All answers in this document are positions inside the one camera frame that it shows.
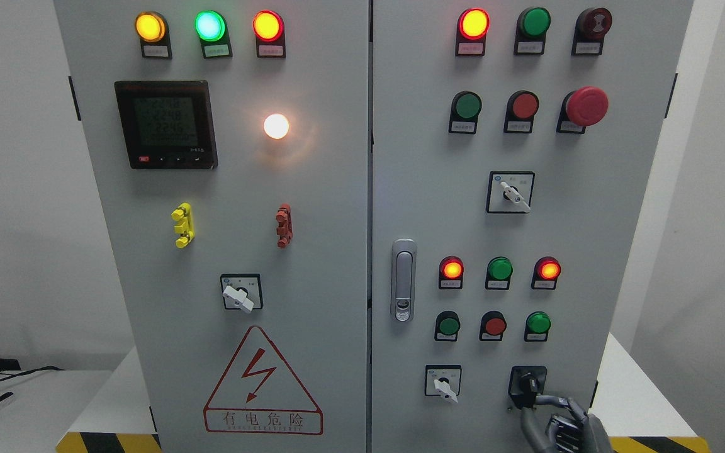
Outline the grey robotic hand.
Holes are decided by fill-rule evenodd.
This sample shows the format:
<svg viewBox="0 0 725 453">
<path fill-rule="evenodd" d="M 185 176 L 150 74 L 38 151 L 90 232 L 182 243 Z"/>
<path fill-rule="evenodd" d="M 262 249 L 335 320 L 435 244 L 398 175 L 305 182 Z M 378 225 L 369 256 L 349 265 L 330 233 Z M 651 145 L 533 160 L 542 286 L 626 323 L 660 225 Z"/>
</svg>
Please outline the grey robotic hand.
<svg viewBox="0 0 725 453">
<path fill-rule="evenodd" d="M 582 409 L 573 398 L 537 395 L 537 405 L 567 409 L 570 416 L 551 415 L 546 428 L 536 419 L 533 407 L 521 408 L 520 426 L 534 452 L 612 452 L 612 442 L 601 419 Z"/>
</svg>

